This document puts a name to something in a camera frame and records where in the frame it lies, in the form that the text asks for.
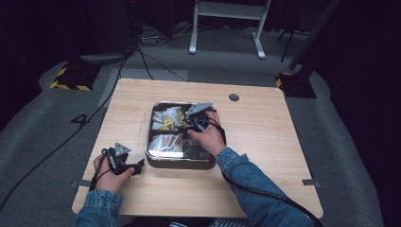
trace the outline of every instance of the white metal frame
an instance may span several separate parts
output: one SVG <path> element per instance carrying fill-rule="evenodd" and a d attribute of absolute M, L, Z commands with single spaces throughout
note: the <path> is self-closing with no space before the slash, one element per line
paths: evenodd
<path fill-rule="evenodd" d="M 229 17 L 238 19 L 258 20 L 259 26 L 257 32 L 252 33 L 254 45 L 256 47 L 259 59 L 265 59 L 265 51 L 260 43 L 260 34 L 262 33 L 263 25 L 266 21 L 270 6 L 270 0 L 266 1 L 265 6 L 247 6 L 239 4 L 227 4 L 216 2 L 203 2 L 196 0 L 194 7 L 194 27 L 191 36 L 191 43 L 189 45 L 189 53 L 195 54 L 197 52 L 198 40 L 198 16 L 216 16 L 216 17 Z"/>

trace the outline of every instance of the person's left arm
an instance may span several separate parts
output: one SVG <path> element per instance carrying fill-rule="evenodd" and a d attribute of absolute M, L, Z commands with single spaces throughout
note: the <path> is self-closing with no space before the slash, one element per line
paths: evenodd
<path fill-rule="evenodd" d="M 94 161 L 95 169 L 99 165 L 101 155 Z M 123 196 L 118 191 L 131 176 L 134 169 L 129 168 L 120 175 L 110 171 L 107 158 L 101 164 L 95 190 L 88 192 L 82 209 L 77 214 L 76 224 L 83 226 L 115 226 Z"/>

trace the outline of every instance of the blue denim jacket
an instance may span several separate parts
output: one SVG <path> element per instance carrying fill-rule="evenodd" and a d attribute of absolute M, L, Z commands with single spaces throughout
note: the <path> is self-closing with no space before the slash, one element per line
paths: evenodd
<path fill-rule="evenodd" d="M 221 171 L 230 180 L 244 186 L 286 194 L 244 154 L 224 148 L 217 157 Z M 274 198 L 246 192 L 232 186 L 239 205 L 252 226 L 313 226 L 298 209 Z M 115 226 L 123 197 L 109 191 L 91 191 L 77 215 L 77 226 Z"/>

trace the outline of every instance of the person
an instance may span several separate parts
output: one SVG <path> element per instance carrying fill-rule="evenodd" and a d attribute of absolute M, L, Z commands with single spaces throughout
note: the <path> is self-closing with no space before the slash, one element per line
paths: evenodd
<path fill-rule="evenodd" d="M 207 112 L 209 119 L 220 125 L 218 113 Z M 188 131 L 200 141 L 202 147 L 215 156 L 222 174 L 235 183 L 249 188 L 270 191 L 287 196 L 262 170 L 252 163 L 246 154 L 238 155 L 224 143 L 219 130 L 210 124 L 205 131 Z M 100 157 L 95 159 L 97 167 Z M 103 162 L 99 174 L 109 170 Z M 131 176 L 132 169 L 121 175 L 111 171 L 97 182 L 94 191 L 87 194 L 86 201 L 77 215 L 77 226 L 115 226 L 123 196 L 118 191 Z M 239 205 L 251 226 L 313 226 L 313 222 L 300 210 L 277 199 L 258 195 L 231 186 Z"/>

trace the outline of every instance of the light wood tabletop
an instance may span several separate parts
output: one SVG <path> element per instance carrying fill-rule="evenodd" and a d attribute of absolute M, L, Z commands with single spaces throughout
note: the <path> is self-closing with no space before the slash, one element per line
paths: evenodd
<path fill-rule="evenodd" d="M 239 101 L 231 101 L 237 94 Z M 213 102 L 225 129 L 228 147 L 247 153 L 286 194 L 316 217 L 323 210 L 283 93 L 277 88 L 147 79 L 118 81 L 109 110 L 82 179 L 91 181 L 93 161 L 103 148 L 118 142 L 131 149 L 127 164 L 146 159 L 145 149 L 153 105 L 159 101 Z M 73 211 L 82 207 L 88 187 L 80 186 Z M 219 167 L 212 169 L 155 168 L 123 187 L 120 215 L 175 217 L 245 217 Z"/>

